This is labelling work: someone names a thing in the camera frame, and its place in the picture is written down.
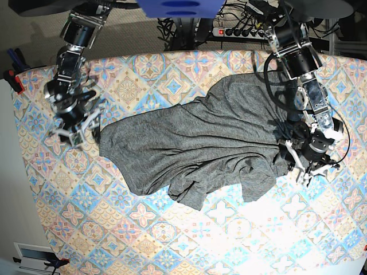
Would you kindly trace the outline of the grey t-shirt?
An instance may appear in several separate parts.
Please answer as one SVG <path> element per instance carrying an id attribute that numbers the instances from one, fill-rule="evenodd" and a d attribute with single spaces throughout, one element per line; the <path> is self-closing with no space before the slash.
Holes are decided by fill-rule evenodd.
<path id="1" fill-rule="evenodd" d="M 262 197 L 288 171 L 278 142 L 291 137 L 292 119 L 260 77 L 234 74 L 187 104 L 105 126 L 99 154 L 133 194 L 167 187 L 171 199 L 200 210 L 208 194 L 233 184 L 245 202 Z"/>

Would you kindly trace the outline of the patterned tile tablecloth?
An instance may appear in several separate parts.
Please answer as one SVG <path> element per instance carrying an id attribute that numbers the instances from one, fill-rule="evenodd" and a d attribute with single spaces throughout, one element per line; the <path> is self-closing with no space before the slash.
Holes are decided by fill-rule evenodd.
<path id="1" fill-rule="evenodd" d="M 37 214 L 62 274 L 294 274 L 365 259 L 366 62 L 321 55 L 318 80 L 347 122 L 333 152 L 340 169 L 308 188 L 279 178 L 254 206 L 239 185 L 208 195 L 201 211 L 162 189 L 132 195 L 91 135 L 77 150 L 49 136 L 43 95 L 53 68 L 21 73 L 13 93 L 19 144 Z"/>

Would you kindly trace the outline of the red black clamp left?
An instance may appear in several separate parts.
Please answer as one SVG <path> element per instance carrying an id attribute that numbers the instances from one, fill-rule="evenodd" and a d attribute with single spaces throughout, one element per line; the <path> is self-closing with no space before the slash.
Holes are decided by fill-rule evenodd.
<path id="1" fill-rule="evenodd" d="M 8 82 L 11 88 L 19 95 L 24 92 L 24 86 L 20 78 L 14 73 L 13 70 L 6 70 L 3 72 L 3 78 Z"/>

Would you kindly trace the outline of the black clamp bottom left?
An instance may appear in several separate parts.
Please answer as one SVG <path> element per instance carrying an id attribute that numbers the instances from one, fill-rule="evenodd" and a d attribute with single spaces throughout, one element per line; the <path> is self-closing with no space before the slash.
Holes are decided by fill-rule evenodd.
<path id="1" fill-rule="evenodd" d="M 16 258 L 13 257 L 13 261 L 20 264 L 21 269 L 42 271 L 42 272 L 52 272 L 58 271 L 62 266 L 70 263 L 69 259 L 32 259 L 32 258 Z"/>

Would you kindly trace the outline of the white power strip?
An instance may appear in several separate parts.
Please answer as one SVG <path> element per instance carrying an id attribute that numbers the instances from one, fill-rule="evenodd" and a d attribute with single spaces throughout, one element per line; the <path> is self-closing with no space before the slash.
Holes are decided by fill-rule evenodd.
<path id="1" fill-rule="evenodd" d="M 229 38 L 251 38 L 264 40 L 265 32 L 262 29 L 256 28 L 230 28 L 230 27 L 214 27 L 212 30 L 214 37 L 229 37 Z"/>

